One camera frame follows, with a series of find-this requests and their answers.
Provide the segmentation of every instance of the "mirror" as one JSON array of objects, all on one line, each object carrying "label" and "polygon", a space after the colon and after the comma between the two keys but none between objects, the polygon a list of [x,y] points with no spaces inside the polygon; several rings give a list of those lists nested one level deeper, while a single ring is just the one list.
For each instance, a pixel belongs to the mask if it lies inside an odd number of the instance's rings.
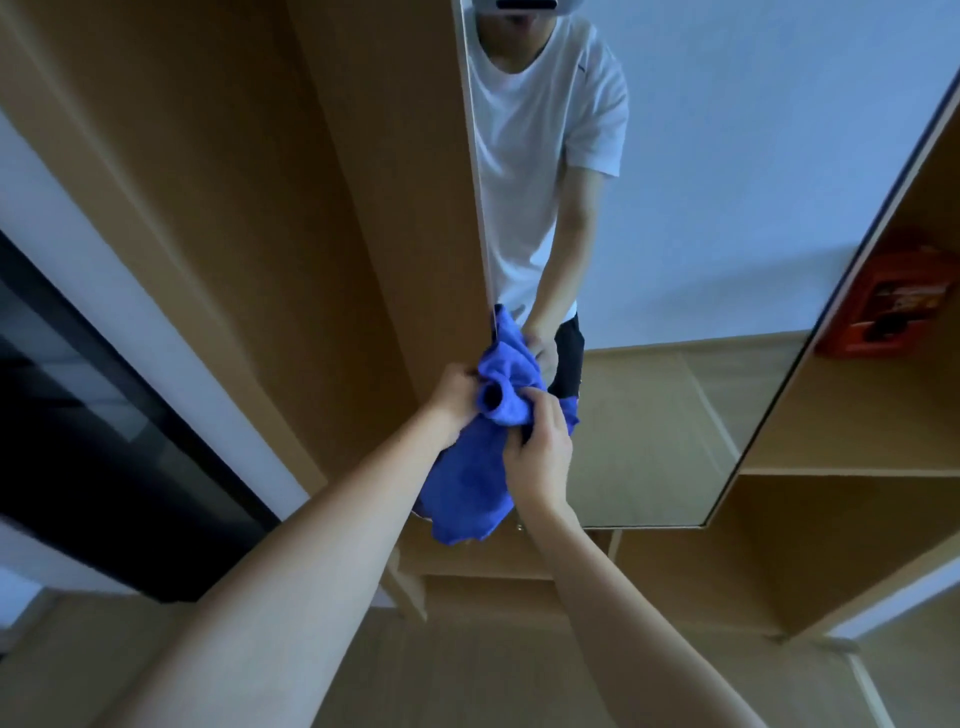
[{"label": "mirror", "polygon": [[474,5],[488,284],[579,397],[568,498],[701,525],[949,86],[960,6]]}]

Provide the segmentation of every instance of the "red box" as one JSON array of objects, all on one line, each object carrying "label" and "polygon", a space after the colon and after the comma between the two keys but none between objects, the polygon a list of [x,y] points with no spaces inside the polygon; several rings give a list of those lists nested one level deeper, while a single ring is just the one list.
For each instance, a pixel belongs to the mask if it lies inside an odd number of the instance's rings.
[{"label": "red box", "polygon": [[960,280],[960,257],[929,246],[878,254],[864,264],[815,351],[897,356],[930,327]]}]

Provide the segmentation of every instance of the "hand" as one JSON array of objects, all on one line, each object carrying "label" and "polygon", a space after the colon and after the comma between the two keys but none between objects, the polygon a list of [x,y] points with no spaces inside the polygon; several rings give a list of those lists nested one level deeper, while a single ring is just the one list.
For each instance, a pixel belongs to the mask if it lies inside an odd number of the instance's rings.
[{"label": "hand", "polygon": [[523,331],[523,340],[526,342],[527,349],[540,364],[544,386],[549,387],[557,376],[557,364],[560,361],[557,355],[557,342],[554,341],[553,336],[543,336],[533,329]]},{"label": "hand", "polygon": [[448,427],[444,448],[449,448],[477,414],[477,395],[480,382],[464,364],[447,364],[444,373],[430,396],[426,409],[438,413]]},{"label": "hand", "polygon": [[526,387],[523,395],[534,404],[534,433],[520,443],[520,428],[512,427],[503,449],[507,488],[520,516],[528,508],[562,512],[566,505],[566,476],[573,443],[566,431],[560,402],[540,389]]}]

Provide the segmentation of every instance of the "blue microfiber towel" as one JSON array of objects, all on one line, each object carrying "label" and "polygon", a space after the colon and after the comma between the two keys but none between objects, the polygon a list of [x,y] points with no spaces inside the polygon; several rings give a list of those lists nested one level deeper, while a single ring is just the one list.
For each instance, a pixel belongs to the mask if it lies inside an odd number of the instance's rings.
[{"label": "blue microfiber towel", "polygon": [[[507,427],[534,421],[533,405],[517,390],[543,386],[540,366],[527,350],[514,319],[496,307],[496,340],[480,357],[480,414],[464,428],[453,447],[444,450],[423,484],[414,511],[433,520],[433,537],[452,545],[485,539],[514,508],[503,471]],[[577,398],[560,400],[569,432],[577,420]]]}]

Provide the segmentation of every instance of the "black shorts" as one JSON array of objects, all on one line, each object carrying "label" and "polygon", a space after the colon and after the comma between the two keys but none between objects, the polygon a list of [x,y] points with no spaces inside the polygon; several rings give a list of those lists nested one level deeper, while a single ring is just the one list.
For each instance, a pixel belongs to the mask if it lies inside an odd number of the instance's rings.
[{"label": "black shorts", "polygon": [[557,342],[557,375],[547,392],[562,400],[580,395],[580,375],[584,370],[584,335],[580,333],[580,317],[564,321],[554,337]]}]

